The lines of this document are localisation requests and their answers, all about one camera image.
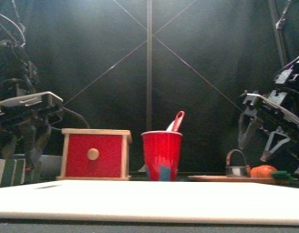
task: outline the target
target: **black curtain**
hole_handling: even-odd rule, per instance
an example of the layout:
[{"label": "black curtain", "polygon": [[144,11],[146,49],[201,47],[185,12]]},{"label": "black curtain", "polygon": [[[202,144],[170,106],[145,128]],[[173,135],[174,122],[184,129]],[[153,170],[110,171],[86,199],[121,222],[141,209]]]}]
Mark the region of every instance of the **black curtain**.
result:
[{"label": "black curtain", "polygon": [[[271,91],[280,69],[269,1],[152,1],[152,129],[164,130],[178,110],[182,151],[178,171],[224,172],[237,147],[244,90]],[[280,15],[287,1],[276,0]],[[38,68],[39,90],[51,91],[90,128],[130,131],[129,170],[142,166],[146,119],[146,0],[15,1],[26,31],[26,53]],[[11,1],[0,13],[17,21]],[[299,1],[280,30],[283,53],[299,55]],[[67,112],[61,127],[85,127]],[[265,138],[245,149],[256,164]],[[45,153],[61,155],[54,131]]]}]

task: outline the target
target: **metal pole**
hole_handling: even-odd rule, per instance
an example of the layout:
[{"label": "metal pole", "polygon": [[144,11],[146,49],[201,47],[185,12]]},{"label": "metal pole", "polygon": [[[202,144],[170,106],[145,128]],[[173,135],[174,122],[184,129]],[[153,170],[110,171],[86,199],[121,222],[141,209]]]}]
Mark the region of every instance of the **metal pole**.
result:
[{"label": "metal pole", "polygon": [[279,62],[280,62],[280,66],[284,66],[287,64],[287,56],[285,56],[285,48],[284,48],[284,43],[283,43],[281,31],[277,30],[276,28],[276,22],[279,20],[276,4],[275,4],[275,0],[267,0],[267,2],[268,2],[269,14],[271,14],[273,36],[275,36],[277,51],[279,51]]},{"label": "metal pole", "polygon": [[146,0],[146,108],[145,108],[145,130],[152,130],[152,13],[153,3]]}]

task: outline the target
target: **white table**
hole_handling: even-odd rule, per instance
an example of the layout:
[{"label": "white table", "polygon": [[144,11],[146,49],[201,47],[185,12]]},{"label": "white table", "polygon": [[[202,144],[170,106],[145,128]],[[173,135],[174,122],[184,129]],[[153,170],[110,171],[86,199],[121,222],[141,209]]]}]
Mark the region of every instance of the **white table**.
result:
[{"label": "white table", "polygon": [[0,188],[0,218],[299,226],[299,188],[62,180]]}]

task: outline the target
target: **red cup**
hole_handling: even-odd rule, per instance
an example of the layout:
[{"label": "red cup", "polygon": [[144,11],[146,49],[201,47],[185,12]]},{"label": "red cup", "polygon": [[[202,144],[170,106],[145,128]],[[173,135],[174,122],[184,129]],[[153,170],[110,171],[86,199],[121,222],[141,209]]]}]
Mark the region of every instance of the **red cup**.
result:
[{"label": "red cup", "polygon": [[145,173],[150,181],[174,181],[182,134],[173,131],[142,133]]}]

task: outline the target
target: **red wooden box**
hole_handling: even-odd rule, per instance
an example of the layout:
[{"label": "red wooden box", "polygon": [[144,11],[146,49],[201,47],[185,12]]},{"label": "red wooden box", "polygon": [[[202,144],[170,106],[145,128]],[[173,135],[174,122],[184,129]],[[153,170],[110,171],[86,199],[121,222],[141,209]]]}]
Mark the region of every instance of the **red wooden box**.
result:
[{"label": "red wooden box", "polygon": [[129,179],[128,130],[63,128],[57,179]]}]

